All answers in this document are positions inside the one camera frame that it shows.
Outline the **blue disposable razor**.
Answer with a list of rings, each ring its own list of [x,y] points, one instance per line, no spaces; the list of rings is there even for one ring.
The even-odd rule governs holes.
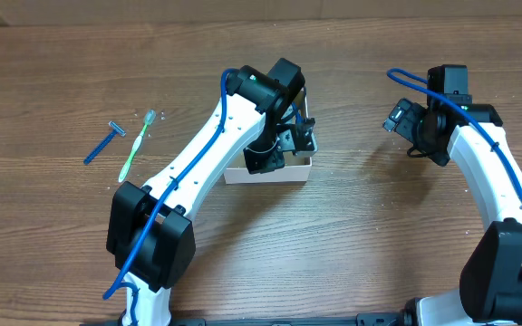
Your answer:
[[[89,165],[116,135],[120,135],[121,137],[126,136],[126,131],[116,122],[110,121],[109,126],[111,128],[111,132],[83,160],[84,165]]]

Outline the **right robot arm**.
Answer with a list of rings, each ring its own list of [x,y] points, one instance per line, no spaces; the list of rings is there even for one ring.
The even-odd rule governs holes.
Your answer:
[[[443,64],[424,77],[400,68],[387,75],[427,103],[400,99],[383,127],[410,142],[411,158],[454,162],[484,226],[457,289],[410,300],[393,324],[522,325],[522,172],[502,119],[492,105],[473,102],[464,65]]]

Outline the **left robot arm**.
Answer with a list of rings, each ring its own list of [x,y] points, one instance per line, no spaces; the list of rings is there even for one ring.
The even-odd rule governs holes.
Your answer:
[[[156,176],[137,187],[119,176],[106,248],[119,270],[102,296],[126,292],[118,325],[170,325],[172,288],[196,252],[194,220],[227,184],[302,183],[318,150],[300,66],[279,59],[268,73],[227,69],[212,115]]]

